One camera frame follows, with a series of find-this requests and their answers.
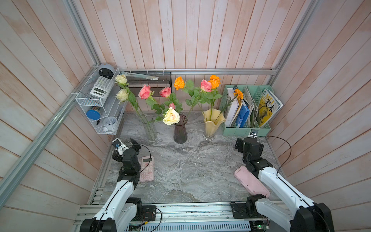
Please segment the orange marigold flower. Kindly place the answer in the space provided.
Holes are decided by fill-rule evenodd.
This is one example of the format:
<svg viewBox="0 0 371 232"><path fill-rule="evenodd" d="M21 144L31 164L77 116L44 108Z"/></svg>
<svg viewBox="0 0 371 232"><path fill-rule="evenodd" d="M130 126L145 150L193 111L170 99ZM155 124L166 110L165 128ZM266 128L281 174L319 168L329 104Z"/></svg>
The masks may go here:
<svg viewBox="0 0 371 232"><path fill-rule="evenodd" d="M239 114L239 111L242 107L242 100L243 100L243 93L237 89L237 88L233 88L235 90L235 96L237 97L237 100L238 100L238 103L239 103L239 107L236 111L236 114L234 116L234 119L233 119L233 122L231 124L231 127L234 127L234 122L235 120L237 119L237 116ZM221 101L221 105L219 107L219 110L223 113L223 116L224 116L224 113L225 113L225 110L227 109L228 107L228 104L227 104L227 88L224 90L223 92L223 97L222 97L222 101Z"/></svg>

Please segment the cream white rose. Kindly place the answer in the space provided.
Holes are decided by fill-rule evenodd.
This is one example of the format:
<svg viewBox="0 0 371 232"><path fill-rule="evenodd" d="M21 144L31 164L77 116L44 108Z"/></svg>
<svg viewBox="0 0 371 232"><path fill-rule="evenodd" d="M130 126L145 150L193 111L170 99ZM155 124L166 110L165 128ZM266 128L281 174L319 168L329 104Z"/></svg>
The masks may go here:
<svg viewBox="0 0 371 232"><path fill-rule="evenodd" d="M162 113L155 119L150 120L149 123L155 121L162 121L164 124L171 126L179 123L180 115L173 107L170 107L165 113Z"/></svg>

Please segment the large pink rose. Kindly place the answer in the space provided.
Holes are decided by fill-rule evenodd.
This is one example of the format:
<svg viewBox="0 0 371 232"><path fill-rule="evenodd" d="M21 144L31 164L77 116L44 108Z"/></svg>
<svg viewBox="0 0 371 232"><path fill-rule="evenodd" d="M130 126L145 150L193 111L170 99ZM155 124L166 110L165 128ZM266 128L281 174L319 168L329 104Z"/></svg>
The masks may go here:
<svg viewBox="0 0 371 232"><path fill-rule="evenodd" d="M142 100L145 100L147 105L150 106L152 110L155 111L157 116L163 113L163 109L160 105L163 103L159 103L153 97L154 92L151 90L150 86L144 85L139 92L139 97Z"/></svg>

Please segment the small pink rose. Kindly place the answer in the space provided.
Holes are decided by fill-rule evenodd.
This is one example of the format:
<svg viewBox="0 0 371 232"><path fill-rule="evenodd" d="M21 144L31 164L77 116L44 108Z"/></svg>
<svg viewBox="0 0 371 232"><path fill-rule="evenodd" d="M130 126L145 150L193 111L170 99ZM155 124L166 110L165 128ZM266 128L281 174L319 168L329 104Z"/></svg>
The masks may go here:
<svg viewBox="0 0 371 232"><path fill-rule="evenodd" d="M160 106L163 109L163 113L165 113L169 109L169 105L171 103L174 103L175 110L180 114L183 110L183 105L180 103L180 101L177 99L176 94L172 92L172 89L170 87L164 88L160 91L161 97L165 98L165 103L161 104Z"/></svg>

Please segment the yellow orange rose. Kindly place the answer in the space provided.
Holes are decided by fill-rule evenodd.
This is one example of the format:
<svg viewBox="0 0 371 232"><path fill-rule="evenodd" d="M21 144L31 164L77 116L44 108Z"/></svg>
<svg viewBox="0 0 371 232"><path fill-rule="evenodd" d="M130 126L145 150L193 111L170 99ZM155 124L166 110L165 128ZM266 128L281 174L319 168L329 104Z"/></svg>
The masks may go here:
<svg viewBox="0 0 371 232"><path fill-rule="evenodd" d="M176 90L181 90L185 87L185 82L181 76L175 79L174 87Z"/></svg>

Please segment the small cream rose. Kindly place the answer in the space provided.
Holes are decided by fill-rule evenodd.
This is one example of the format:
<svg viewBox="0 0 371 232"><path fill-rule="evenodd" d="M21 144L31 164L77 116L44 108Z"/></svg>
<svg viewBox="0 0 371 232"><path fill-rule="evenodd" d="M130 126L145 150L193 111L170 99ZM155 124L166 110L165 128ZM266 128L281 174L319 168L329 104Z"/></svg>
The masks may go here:
<svg viewBox="0 0 371 232"><path fill-rule="evenodd" d="M120 89L122 89L122 88L129 88L128 80L127 80L127 78L126 78L125 75L123 75L123 74L117 75L115 77L115 81L116 81L116 84L119 85Z"/></svg>

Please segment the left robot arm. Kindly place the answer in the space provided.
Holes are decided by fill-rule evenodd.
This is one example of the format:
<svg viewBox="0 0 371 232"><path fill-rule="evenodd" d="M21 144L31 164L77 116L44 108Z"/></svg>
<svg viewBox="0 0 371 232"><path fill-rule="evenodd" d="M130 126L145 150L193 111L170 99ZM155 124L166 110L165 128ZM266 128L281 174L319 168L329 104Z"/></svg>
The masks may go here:
<svg viewBox="0 0 371 232"><path fill-rule="evenodd" d="M82 222L80 232L123 232L141 210L141 200L131 198L140 179L137 155L141 146L131 142L131 146L126 146L119 138L112 141L112 158L122 163L116 187L99 212Z"/></svg>

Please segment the white alarm clock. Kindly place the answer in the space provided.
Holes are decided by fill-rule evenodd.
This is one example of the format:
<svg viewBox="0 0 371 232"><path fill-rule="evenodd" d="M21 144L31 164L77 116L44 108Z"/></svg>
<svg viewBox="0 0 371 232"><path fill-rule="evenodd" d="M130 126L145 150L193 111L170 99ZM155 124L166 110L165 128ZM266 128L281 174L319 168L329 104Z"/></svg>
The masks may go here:
<svg viewBox="0 0 371 232"><path fill-rule="evenodd" d="M106 133L113 133L115 132L117 118L116 117L106 117L103 121L103 131Z"/></svg>

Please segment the blue folder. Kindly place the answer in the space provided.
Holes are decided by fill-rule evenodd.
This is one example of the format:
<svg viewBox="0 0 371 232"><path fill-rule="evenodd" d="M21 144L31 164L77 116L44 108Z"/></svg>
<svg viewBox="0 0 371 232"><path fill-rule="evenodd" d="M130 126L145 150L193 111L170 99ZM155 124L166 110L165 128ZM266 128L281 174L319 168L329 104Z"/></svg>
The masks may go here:
<svg viewBox="0 0 371 232"><path fill-rule="evenodd" d="M237 128L243 128L246 124L246 121L250 115L249 105L246 103L245 100L242 100L242 107L239 111L237 119L235 121Z"/></svg>

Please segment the pink case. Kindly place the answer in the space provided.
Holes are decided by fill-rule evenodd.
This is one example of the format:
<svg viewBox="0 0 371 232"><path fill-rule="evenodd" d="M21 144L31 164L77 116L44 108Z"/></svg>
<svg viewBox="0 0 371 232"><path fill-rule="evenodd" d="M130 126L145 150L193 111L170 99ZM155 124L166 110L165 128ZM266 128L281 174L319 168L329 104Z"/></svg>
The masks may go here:
<svg viewBox="0 0 371 232"><path fill-rule="evenodd" d="M234 176L251 195L270 196L269 190L245 166L238 168Z"/></svg>

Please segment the blue lid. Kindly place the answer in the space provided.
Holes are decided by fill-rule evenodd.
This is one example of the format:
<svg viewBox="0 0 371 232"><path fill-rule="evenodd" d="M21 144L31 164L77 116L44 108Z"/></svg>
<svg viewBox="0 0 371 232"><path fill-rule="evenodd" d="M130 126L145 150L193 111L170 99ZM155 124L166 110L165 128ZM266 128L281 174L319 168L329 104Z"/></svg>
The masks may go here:
<svg viewBox="0 0 371 232"><path fill-rule="evenodd" d="M101 114L99 110L88 110L86 112L86 116L88 117L88 119L91 119L91 120L99 120Z"/></svg>

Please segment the white binder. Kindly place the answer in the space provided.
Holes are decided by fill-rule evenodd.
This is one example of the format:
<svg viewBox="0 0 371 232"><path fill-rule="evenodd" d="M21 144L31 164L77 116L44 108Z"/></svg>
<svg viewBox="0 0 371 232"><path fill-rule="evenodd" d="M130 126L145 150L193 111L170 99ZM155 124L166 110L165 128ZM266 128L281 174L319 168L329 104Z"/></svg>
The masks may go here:
<svg viewBox="0 0 371 232"><path fill-rule="evenodd" d="M225 110L224 117L226 119L225 127L229 128L231 127L234 116L239 107L237 97L235 96L235 90L233 88L227 88L227 104L228 107Z"/></svg>

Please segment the white desk calculator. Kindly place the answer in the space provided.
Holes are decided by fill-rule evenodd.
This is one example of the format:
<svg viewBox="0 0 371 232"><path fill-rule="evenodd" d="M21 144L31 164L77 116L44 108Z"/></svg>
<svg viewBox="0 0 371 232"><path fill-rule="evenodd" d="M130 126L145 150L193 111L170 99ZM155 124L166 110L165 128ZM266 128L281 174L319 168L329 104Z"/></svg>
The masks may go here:
<svg viewBox="0 0 371 232"><path fill-rule="evenodd" d="M113 85L114 85L114 81L112 79L99 76L93 88L90 91L90 95L97 97L97 98L106 99Z"/></svg>

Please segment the round grey speaker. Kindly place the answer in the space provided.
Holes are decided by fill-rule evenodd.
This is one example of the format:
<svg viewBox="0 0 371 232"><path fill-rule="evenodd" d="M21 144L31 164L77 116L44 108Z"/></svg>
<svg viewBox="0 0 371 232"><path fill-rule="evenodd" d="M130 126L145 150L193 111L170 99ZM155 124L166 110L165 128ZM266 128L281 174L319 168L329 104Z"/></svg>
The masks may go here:
<svg viewBox="0 0 371 232"><path fill-rule="evenodd" d="M115 73L115 69L110 64L101 64L98 67L98 73L102 77L105 77L107 79L112 79Z"/></svg>

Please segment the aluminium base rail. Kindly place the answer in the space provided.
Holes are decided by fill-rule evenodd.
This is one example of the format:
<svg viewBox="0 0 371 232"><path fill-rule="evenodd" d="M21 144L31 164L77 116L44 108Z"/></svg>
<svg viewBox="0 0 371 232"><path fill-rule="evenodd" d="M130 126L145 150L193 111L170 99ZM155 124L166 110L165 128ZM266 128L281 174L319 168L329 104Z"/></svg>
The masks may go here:
<svg viewBox="0 0 371 232"><path fill-rule="evenodd" d="M248 199L242 202L140 205L137 200L107 207L82 206L74 232L242 232L266 231L270 221L288 232L315 232L316 213L303 206L290 211L282 202Z"/></svg>

